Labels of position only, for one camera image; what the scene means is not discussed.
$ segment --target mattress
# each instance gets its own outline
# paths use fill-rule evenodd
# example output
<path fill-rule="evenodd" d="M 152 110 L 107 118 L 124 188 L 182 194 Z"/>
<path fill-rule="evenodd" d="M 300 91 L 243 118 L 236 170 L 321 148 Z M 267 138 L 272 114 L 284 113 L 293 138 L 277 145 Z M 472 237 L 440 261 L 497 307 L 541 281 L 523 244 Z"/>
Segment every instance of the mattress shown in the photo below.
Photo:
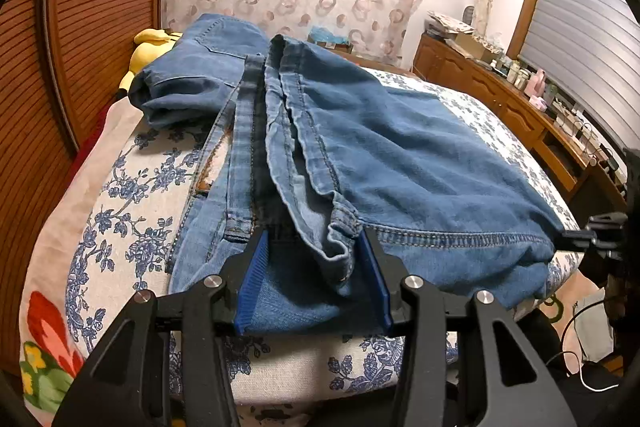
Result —
<path fill-rule="evenodd" d="M 435 93 L 487 147 L 523 173 L 565 228 L 577 229 L 542 168 L 482 103 L 416 78 L 368 71 L 385 86 Z M 174 126 L 158 131 L 141 119 L 140 111 L 128 100 L 114 104 L 98 143 L 34 249 L 20 308 L 21 365 L 26 400 L 45 420 L 57 405 L 37 393 L 49 385 L 44 382 L 44 387 L 36 389 L 39 379 L 61 369 L 67 376 L 55 375 L 62 378 L 62 383 L 56 381 L 62 393 L 56 396 L 62 399 L 81 360 L 132 293 L 142 288 L 156 295 L 167 292 L 172 242 L 208 128 Z M 548 266 L 547 296 L 569 279 L 580 260 L 577 253 L 556 252 Z M 524 316 L 541 303 L 534 299 L 522 302 L 513 310 L 514 317 Z M 253 404 L 254 411 L 244 413 L 247 418 L 279 404 L 283 414 L 299 422 L 306 403 L 395 383 L 403 343 L 402 338 L 377 334 L 243 337 L 227 339 L 225 354 L 236 403 Z M 171 352 L 172 392 L 176 394 L 180 393 L 179 348 L 176 336 Z M 57 366 L 34 372 L 33 353 L 41 354 L 45 366 L 49 362 Z M 456 357 L 456 334 L 450 332 L 447 360 L 453 362 Z M 296 413 L 282 404 L 297 404 Z"/>

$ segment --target stuffed animal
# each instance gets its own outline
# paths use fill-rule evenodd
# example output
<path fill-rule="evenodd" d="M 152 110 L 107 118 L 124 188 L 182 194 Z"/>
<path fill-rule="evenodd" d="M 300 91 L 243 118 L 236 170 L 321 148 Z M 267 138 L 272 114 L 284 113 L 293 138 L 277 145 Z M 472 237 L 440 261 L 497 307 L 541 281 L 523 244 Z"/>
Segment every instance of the stuffed animal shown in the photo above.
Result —
<path fill-rule="evenodd" d="M 120 89 L 128 91 L 133 77 L 147 64 L 173 48 L 175 41 L 181 36 L 182 33 L 167 34 L 164 30 L 142 30 L 133 37 L 133 41 L 138 47 L 131 55 L 129 71 L 122 77 Z"/>

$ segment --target jeans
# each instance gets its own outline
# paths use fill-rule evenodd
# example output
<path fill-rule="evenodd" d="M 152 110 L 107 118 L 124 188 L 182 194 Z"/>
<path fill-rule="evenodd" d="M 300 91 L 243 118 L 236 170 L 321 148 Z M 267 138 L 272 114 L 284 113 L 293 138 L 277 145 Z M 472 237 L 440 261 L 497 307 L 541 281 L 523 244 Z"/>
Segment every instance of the jeans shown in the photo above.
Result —
<path fill-rule="evenodd" d="M 225 38 L 213 38 L 222 16 L 205 17 L 134 80 L 162 79 L 161 95 L 150 89 L 142 104 L 151 123 L 216 118 L 202 162 L 232 134 L 215 181 L 194 184 L 171 292 L 219 272 L 256 226 L 266 226 L 269 264 L 248 330 L 374 331 L 354 254 L 367 226 L 409 272 L 445 291 L 489 289 L 506 307 L 542 295 L 561 223 L 523 175 L 436 96 L 385 88 L 332 52 L 282 36 L 265 58 L 251 25 L 223 18 Z M 244 57 L 228 42 L 244 42 Z M 229 53 L 241 64 L 219 67 Z M 194 84 L 194 76 L 203 81 Z M 197 97 L 197 86 L 198 105 L 190 108 L 186 98 L 170 105 L 189 89 Z"/>

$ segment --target gray blind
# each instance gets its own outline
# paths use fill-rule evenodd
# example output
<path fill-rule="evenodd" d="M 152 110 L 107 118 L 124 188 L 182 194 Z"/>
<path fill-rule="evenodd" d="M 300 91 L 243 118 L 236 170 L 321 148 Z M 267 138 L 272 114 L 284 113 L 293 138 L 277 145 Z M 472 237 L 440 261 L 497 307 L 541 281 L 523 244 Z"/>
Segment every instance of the gray blind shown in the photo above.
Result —
<path fill-rule="evenodd" d="M 538 0 L 520 58 L 640 148 L 640 26 L 625 0 Z"/>

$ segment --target pink bottle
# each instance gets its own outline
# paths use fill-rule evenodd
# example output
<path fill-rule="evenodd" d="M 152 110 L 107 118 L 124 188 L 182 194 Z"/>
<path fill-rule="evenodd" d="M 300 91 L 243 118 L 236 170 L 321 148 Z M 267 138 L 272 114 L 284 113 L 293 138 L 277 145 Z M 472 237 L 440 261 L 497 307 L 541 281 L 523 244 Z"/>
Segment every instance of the pink bottle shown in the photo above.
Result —
<path fill-rule="evenodd" d="M 524 94 L 529 96 L 542 96 L 545 92 L 545 72 L 538 70 L 527 83 L 527 87 L 524 88 Z"/>

